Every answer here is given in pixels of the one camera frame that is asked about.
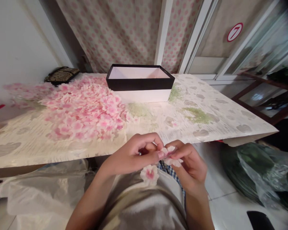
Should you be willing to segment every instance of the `pink dotted curtain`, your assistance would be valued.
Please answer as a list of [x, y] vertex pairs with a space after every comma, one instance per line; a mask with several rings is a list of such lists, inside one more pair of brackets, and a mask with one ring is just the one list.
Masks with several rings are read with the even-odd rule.
[[[162, 0], [57, 0], [95, 73], [153, 65]], [[201, 0], [174, 0], [162, 66], [176, 73]]]
[[161, 0], [57, 0], [95, 73], [153, 65]]
[[177, 73], [198, 15], [201, 0], [174, 0], [162, 59], [162, 67]]

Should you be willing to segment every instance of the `hand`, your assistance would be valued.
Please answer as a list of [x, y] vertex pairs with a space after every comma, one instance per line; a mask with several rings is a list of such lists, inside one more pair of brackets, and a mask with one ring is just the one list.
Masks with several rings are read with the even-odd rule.
[[109, 176], [138, 171], [164, 158], [162, 148], [163, 142], [157, 133], [135, 134], [102, 164], [100, 170]]
[[190, 143], [184, 144], [180, 140], [176, 140], [165, 145], [166, 148], [170, 146], [177, 148], [170, 157], [173, 159], [181, 158], [183, 160], [182, 167], [172, 165], [182, 187], [187, 194], [192, 196], [197, 195], [199, 188], [204, 189], [205, 187], [204, 183], [207, 174], [206, 163]]

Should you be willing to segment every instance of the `white box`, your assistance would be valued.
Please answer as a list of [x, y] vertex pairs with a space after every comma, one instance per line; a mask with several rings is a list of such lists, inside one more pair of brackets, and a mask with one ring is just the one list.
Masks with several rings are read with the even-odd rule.
[[175, 78], [160, 65], [113, 64], [107, 75], [111, 90], [123, 103], [164, 102], [169, 99]]

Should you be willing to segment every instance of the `glass door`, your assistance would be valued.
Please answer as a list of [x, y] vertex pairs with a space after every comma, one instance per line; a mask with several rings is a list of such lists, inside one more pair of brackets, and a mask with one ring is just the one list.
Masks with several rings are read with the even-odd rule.
[[260, 9], [269, 0], [215, 0], [194, 50], [187, 73], [217, 74]]
[[288, 6], [283, 1], [204, 0], [179, 73], [235, 80], [249, 68], [267, 71], [286, 55]]

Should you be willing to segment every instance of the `red circle sign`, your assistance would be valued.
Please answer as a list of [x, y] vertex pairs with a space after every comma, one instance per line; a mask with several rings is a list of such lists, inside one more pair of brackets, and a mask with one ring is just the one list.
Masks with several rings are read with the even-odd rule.
[[237, 25], [235, 25], [229, 32], [229, 34], [227, 35], [227, 41], [228, 42], [232, 42], [233, 40], [236, 39], [236, 37], [238, 37], [238, 35], [241, 33], [243, 28], [243, 23], [240, 22]]

